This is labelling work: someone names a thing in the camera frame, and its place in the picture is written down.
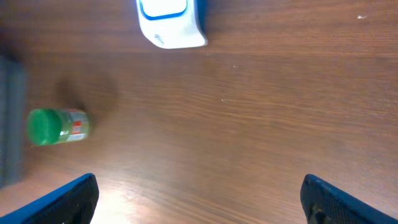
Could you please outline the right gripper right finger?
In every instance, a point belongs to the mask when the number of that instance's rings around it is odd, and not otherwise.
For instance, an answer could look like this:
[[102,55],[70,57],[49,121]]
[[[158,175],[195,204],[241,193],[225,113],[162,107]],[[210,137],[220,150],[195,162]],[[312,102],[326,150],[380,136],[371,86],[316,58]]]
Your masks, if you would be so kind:
[[397,224],[395,218],[313,174],[303,180],[300,201],[308,223]]

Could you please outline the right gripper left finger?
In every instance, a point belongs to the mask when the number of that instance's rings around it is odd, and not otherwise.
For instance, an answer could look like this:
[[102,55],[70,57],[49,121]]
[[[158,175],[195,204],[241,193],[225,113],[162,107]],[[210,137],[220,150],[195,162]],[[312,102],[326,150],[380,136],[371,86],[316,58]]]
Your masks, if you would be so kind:
[[1,224],[90,224],[98,199],[96,177],[87,173],[1,217]]

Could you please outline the green red snack bag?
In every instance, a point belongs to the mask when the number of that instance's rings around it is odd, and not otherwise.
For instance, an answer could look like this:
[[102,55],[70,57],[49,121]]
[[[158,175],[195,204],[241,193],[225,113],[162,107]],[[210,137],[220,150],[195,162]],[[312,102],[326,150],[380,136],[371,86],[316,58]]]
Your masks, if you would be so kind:
[[81,141],[90,133],[88,115],[78,109],[35,109],[27,117],[27,135],[35,146]]

